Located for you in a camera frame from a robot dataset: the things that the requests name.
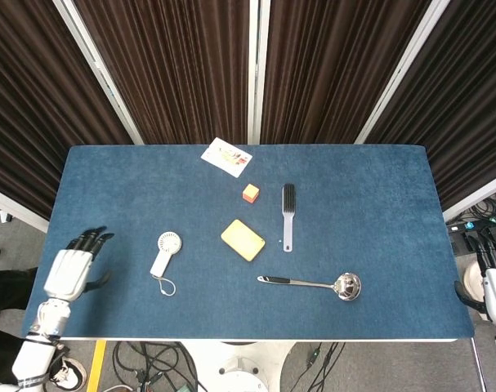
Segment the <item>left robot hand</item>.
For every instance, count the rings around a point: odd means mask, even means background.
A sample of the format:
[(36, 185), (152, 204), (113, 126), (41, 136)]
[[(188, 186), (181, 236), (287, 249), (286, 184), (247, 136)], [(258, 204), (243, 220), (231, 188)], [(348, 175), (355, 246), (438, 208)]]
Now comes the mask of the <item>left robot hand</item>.
[(105, 233), (106, 229), (106, 226), (87, 229), (71, 240), (65, 249), (58, 251), (43, 288), (49, 298), (73, 302), (83, 293), (104, 287), (109, 282), (110, 270), (95, 281), (87, 281), (92, 263), (105, 242), (114, 236)]

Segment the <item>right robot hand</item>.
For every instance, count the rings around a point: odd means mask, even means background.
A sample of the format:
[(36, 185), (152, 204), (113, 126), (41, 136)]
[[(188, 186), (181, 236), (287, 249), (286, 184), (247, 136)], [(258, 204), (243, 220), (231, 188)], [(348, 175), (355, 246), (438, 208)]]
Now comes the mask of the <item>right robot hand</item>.
[(486, 236), (477, 239), (468, 235), (467, 238), (476, 251), (484, 290), (483, 300), (478, 301), (469, 296), (464, 284), (459, 281), (454, 282), (454, 290), (464, 305), (485, 314), (488, 320), (496, 326), (496, 242)]

